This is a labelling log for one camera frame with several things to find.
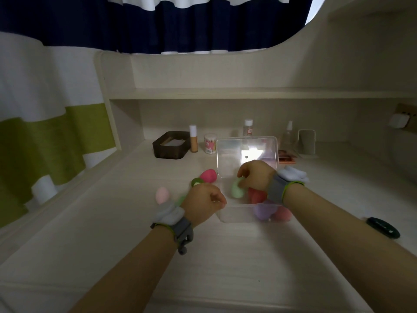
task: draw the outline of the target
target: striped curtain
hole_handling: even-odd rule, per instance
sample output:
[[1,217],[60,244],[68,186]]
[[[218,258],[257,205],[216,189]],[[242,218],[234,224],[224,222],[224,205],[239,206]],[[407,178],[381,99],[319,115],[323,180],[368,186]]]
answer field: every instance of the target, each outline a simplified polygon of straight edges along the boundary
[[0,0],[0,226],[116,151],[96,52],[260,50],[304,27],[312,2]]

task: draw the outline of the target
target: power outlet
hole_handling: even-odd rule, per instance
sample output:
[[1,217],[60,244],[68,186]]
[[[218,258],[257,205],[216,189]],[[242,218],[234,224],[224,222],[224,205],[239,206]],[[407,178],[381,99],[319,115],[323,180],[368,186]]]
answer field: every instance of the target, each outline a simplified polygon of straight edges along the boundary
[[417,134],[417,105],[398,103],[395,113],[410,115],[407,125],[402,130]]

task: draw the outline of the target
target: navy blue curtain stripe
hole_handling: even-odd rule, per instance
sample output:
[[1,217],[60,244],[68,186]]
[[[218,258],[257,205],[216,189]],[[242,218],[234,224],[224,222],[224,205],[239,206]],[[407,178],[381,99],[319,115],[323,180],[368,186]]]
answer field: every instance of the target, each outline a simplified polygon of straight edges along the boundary
[[154,11],[107,0],[0,0],[0,30],[46,46],[126,53],[241,51],[275,46],[304,27],[312,0],[210,0]]

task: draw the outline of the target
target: dark green oval object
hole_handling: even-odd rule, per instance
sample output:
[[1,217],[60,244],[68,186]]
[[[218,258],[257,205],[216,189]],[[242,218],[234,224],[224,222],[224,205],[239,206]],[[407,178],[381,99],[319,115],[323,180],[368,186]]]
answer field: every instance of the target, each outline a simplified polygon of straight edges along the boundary
[[204,180],[203,180],[202,178],[194,178],[194,179],[191,181],[191,187],[194,187],[194,186],[195,186],[195,184],[199,184],[199,183],[204,183]]
[[376,217],[368,218],[366,220],[366,224],[373,227],[374,229],[376,229],[377,231],[389,238],[396,239],[400,237],[399,231],[394,226],[392,226],[386,221],[377,219]]

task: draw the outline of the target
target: clear bottle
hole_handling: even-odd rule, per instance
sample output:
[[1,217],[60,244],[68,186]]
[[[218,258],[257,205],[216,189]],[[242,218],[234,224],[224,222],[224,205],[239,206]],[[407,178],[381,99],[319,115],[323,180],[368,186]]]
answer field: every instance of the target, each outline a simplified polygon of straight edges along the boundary
[[245,125],[243,126],[243,136],[252,136],[253,131],[253,120],[246,119]]
[[291,145],[291,131],[292,131],[292,120],[290,120],[287,124],[287,129],[282,134],[282,145],[289,146]]

